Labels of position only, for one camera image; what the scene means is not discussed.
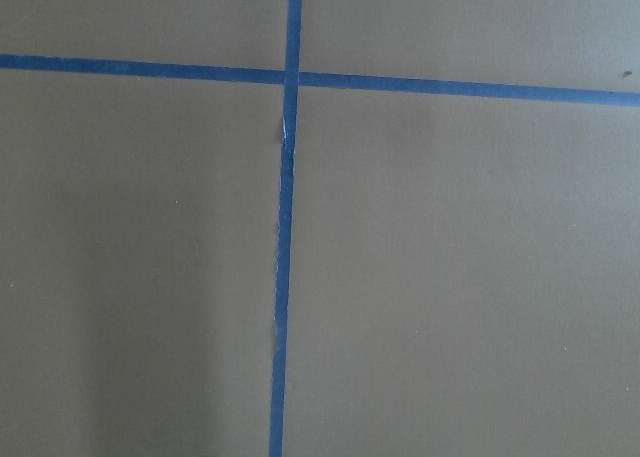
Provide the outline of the brown paper table cover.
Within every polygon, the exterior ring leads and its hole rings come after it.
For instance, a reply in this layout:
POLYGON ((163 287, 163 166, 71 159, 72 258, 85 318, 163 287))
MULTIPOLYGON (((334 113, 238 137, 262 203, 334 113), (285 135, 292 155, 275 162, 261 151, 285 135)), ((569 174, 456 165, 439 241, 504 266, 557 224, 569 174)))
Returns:
POLYGON ((5 456, 635 456, 639 0, 1 0, 5 456))

